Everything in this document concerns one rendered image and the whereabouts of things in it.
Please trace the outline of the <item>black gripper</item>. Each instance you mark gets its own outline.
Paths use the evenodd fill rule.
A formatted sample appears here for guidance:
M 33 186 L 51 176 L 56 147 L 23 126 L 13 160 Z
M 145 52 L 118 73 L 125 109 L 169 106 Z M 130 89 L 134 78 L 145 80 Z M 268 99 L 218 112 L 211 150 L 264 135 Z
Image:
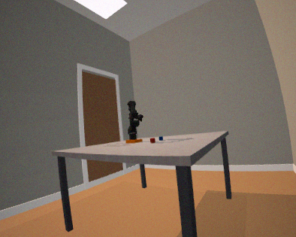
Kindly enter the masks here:
M 136 111 L 137 112 L 137 111 Z M 139 118 L 139 120 L 142 122 L 142 118 L 143 118 L 143 115 L 138 115 L 138 112 L 137 112 L 137 116 L 138 116 L 138 118 Z

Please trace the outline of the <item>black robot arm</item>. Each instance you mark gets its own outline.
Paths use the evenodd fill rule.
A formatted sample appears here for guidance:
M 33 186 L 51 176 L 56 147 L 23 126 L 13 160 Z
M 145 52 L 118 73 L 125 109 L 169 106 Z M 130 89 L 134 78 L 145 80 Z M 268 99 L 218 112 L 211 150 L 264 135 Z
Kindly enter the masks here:
M 137 134 L 136 127 L 139 126 L 139 118 L 138 118 L 137 112 L 135 110 L 135 105 L 136 105 L 136 102 L 135 101 L 129 101 L 128 104 L 127 104 L 128 109 L 131 112 L 131 115 L 129 116 L 130 127 L 128 128 L 128 135 L 129 135 L 129 133 L 131 133 L 129 135 L 129 140 L 137 140 L 137 137 L 136 137 L 136 134 Z M 138 120 L 134 120 L 135 117 L 137 117 Z

